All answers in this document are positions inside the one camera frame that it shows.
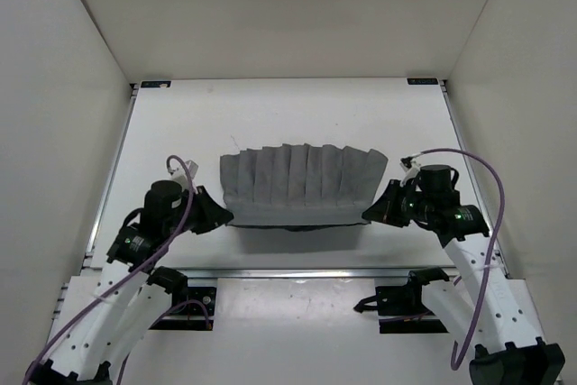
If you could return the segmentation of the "grey pleated skirt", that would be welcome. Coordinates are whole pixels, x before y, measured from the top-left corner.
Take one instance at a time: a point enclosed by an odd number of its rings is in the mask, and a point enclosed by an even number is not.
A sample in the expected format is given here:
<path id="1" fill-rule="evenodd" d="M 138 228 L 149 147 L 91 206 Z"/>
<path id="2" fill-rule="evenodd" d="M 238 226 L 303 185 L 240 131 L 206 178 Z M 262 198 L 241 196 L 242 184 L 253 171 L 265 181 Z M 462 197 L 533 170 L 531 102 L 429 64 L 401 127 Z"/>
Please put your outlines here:
<path id="1" fill-rule="evenodd" d="M 282 144 L 220 157 L 232 226 L 312 231 L 365 225 L 389 159 L 380 151 L 332 144 Z"/>

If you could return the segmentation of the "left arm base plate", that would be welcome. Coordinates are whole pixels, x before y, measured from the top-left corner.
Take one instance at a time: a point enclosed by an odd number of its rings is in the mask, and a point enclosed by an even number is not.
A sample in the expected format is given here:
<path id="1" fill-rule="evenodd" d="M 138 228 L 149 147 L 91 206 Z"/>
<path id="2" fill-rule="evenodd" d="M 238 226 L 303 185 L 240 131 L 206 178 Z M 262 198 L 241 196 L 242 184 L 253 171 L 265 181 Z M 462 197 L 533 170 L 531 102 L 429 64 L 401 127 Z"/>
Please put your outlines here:
<path id="1" fill-rule="evenodd" d="M 173 298 L 167 314 L 151 327 L 154 331 L 211 332 L 215 325 L 217 280 L 188 280 L 188 288 Z"/>

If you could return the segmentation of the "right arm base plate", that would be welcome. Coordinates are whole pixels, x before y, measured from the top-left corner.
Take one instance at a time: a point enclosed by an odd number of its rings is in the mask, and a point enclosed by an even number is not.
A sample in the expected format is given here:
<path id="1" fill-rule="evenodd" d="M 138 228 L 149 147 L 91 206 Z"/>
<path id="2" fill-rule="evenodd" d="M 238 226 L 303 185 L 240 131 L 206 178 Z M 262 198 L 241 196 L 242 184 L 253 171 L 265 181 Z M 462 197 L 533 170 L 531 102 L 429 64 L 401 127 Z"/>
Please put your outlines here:
<path id="1" fill-rule="evenodd" d="M 375 294 L 361 299 L 356 313 L 376 312 L 381 335 L 447 334 L 441 321 L 420 300 L 420 289 L 408 283 L 403 286 L 379 285 Z"/>

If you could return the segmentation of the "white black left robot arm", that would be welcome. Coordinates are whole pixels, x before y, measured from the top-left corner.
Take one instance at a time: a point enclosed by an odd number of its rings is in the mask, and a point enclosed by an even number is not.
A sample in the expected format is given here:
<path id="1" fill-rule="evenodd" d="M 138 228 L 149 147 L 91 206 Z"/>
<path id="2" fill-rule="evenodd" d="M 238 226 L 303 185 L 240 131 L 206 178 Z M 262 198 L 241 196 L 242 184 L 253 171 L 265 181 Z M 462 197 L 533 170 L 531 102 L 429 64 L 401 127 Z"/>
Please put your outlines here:
<path id="1" fill-rule="evenodd" d="M 143 206 L 126 216 L 111 244 L 91 301 L 41 350 L 24 383 L 111 383 L 146 332 L 192 301 L 187 276 L 158 264 L 171 242 L 233 218 L 203 187 L 152 183 Z"/>

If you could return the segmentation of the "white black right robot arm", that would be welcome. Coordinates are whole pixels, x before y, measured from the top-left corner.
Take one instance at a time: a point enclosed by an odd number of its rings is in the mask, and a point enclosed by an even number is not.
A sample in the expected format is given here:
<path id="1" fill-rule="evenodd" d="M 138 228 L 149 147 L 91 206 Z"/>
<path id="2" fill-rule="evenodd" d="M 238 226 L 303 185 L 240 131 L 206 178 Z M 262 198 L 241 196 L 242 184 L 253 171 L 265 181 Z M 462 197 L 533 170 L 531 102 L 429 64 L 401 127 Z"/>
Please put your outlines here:
<path id="1" fill-rule="evenodd" d="M 416 224 L 435 234 L 459 274 L 451 278 L 439 267 L 412 270 L 406 284 L 377 289 L 355 311 L 377 310 L 386 323 L 434 315 L 455 340 L 452 368 L 467 362 L 474 384 L 556 383 L 563 351 L 545 341 L 518 304 L 480 209 L 460 201 L 458 171 L 404 164 L 406 176 L 391 180 L 364 215 L 375 223 Z"/>

